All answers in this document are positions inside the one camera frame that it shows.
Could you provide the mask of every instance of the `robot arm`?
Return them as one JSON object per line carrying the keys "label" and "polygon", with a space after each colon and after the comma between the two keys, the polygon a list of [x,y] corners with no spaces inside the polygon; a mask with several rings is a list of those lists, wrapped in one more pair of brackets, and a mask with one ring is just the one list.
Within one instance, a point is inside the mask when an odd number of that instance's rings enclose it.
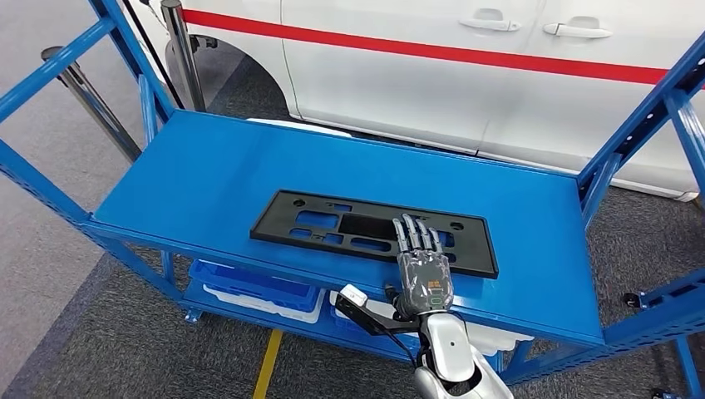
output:
{"label": "robot arm", "polygon": [[[402,292],[385,287],[397,310],[394,319],[370,312],[365,307],[367,295],[350,284],[340,291],[336,308],[373,335],[386,333],[393,339],[395,333],[419,334],[421,349],[412,364],[414,384],[424,399],[513,399],[509,388],[470,344],[465,322],[449,312],[451,270],[438,233],[408,214],[402,218],[404,224],[393,220]],[[460,396],[448,392],[461,382],[468,382],[468,391]]]}

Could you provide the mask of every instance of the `metal pole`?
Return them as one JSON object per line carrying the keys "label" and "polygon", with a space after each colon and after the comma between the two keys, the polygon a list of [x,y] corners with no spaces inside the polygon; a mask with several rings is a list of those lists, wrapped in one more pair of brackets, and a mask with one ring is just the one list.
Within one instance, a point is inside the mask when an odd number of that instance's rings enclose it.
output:
{"label": "metal pole", "polygon": [[189,33],[184,22],[184,8],[180,0],[162,0],[161,12],[164,14],[166,28],[171,36],[172,47],[176,55],[176,65],[179,68],[181,80],[191,99],[195,111],[205,112],[203,91],[200,87],[198,71],[194,60]]}
{"label": "metal pole", "polygon": [[[61,46],[49,47],[42,52],[42,60],[46,61],[61,50]],[[81,68],[76,62],[69,65],[59,74],[59,81],[73,94],[81,103],[83,108],[102,128],[108,138],[115,144],[128,161],[134,162],[142,154],[132,137],[127,133],[125,127],[117,120],[110,107],[98,95],[93,85],[86,79]]]}

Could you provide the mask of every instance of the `white plastic crate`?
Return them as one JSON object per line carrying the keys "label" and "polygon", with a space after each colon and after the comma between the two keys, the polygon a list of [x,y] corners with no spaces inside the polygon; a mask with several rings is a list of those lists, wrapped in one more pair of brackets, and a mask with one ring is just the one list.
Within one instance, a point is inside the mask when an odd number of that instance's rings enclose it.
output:
{"label": "white plastic crate", "polygon": [[291,318],[293,320],[299,320],[300,322],[309,324],[314,324],[318,321],[318,316],[320,316],[321,307],[323,306],[323,297],[326,293],[324,289],[319,290],[316,306],[313,307],[312,312],[307,313],[296,309],[284,308],[274,304],[273,302],[260,298],[250,297],[247,295],[233,295],[232,293],[217,291],[215,289],[208,288],[205,284],[203,284],[203,290],[207,293],[212,293],[221,302],[232,303],[233,305],[257,309],[267,313],[276,313],[284,318]]}
{"label": "white plastic crate", "polygon": [[[336,291],[330,291],[328,295],[329,301],[333,306],[332,308],[335,308],[335,298],[337,295],[338,293]],[[387,318],[391,318],[394,314],[394,307],[389,303],[368,300],[367,308]],[[347,318],[337,309],[335,309],[333,316],[336,318],[337,325],[345,325],[347,328],[360,328],[355,322]],[[534,339],[534,337],[528,335],[482,326],[480,324],[466,323],[466,327],[470,343],[486,356],[494,356],[497,351],[512,351],[517,341],[530,341]]]}

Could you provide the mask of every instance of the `black cable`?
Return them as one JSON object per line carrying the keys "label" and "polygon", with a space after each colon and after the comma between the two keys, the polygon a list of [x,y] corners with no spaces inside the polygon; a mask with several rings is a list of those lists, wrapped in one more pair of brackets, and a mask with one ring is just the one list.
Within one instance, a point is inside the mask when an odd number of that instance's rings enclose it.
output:
{"label": "black cable", "polygon": [[401,349],[404,350],[404,352],[407,353],[407,356],[409,356],[409,360],[412,361],[412,366],[414,366],[414,370],[416,370],[417,361],[414,359],[414,355],[412,355],[412,351],[410,351],[409,348],[406,345],[404,345],[404,342],[399,341],[399,338],[394,337],[394,334],[392,334],[388,330],[384,330],[384,332],[386,333],[386,335],[388,335],[392,339],[392,341],[394,341],[394,343],[396,343],[396,345],[398,345]]}
{"label": "black cable", "polygon": [[140,36],[142,36],[142,39],[145,41],[145,44],[147,45],[147,50],[150,51],[152,58],[154,58],[154,60],[156,62],[156,66],[157,66],[157,68],[159,68],[159,72],[164,77],[164,81],[166,82],[166,85],[169,87],[169,91],[171,92],[171,95],[174,97],[174,101],[176,101],[176,105],[179,106],[179,108],[184,109],[184,103],[181,102],[181,99],[179,98],[179,93],[176,92],[176,88],[174,87],[174,84],[171,82],[169,75],[166,73],[166,69],[164,68],[164,65],[162,65],[161,59],[159,58],[159,56],[157,56],[156,50],[154,49],[154,46],[152,46],[152,42],[147,36],[147,32],[145,32],[145,29],[142,27],[142,23],[140,22],[139,18],[137,18],[137,14],[135,13],[135,9],[132,8],[132,4],[130,4],[130,2],[128,0],[122,0],[122,2],[123,2],[123,4],[125,4],[125,9],[130,14],[132,21],[135,23],[137,30],[140,32]]}

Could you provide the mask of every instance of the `lower shelf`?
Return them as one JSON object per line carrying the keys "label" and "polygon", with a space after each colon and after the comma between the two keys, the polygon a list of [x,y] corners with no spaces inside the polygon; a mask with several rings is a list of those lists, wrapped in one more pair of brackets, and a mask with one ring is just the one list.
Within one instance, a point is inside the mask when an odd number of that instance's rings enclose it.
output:
{"label": "lower shelf", "polygon": [[[318,341],[323,341],[348,347],[363,352],[370,352],[384,357],[408,362],[406,353],[397,346],[389,337],[373,337],[366,333],[358,333],[349,328],[341,328],[336,325],[331,315],[331,305],[328,301],[323,301],[321,313],[316,323],[304,323],[290,318],[284,318],[278,314],[267,313],[255,309],[243,308],[230,303],[220,302],[213,294],[203,290],[203,284],[192,282],[184,292],[184,297],[180,305],[185,308],[195,308],[204,312],[218,314],[227,318],[236,318],[252,324],[268,328],[278,328],[287,333],[294,333],[304,337],[309,337]],[[407,335],[397,335],[416,356],[418,349],[418,338]],[[487,361],[495,367],[499,366],[496,359],[500,359],[498,352],[493,357],[486,357]]]}

